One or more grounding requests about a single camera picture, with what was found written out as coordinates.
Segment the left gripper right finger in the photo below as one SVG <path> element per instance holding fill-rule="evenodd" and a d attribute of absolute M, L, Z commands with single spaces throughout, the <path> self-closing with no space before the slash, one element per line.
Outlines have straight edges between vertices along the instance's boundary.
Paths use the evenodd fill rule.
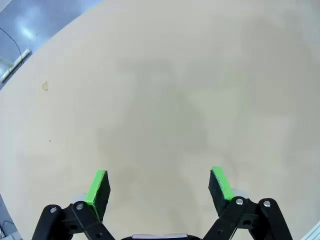
<path fill-rule="evenodd" d="M 210 170 L 208 189 L 218 219 L 203 237 L 205 240 L 231 240 L 238 229 L 248 230 L 254 240 L 291 240 L 293 237 L 272 198 L 258 203 L 236 195 L 220 166 Z"/>

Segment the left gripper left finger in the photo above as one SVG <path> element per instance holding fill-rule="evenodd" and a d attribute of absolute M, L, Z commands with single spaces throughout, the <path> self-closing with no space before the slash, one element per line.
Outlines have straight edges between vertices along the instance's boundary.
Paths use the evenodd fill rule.
<path fill-rule="evenodd" d="M 62 209 L 50 204 L 43 208 L 33 240 L 71 240 L 84 234 L 88 240 L 113 240 L 103 224 L 111 188 L 106 170 L 97 170 L 84 200 Z"/>

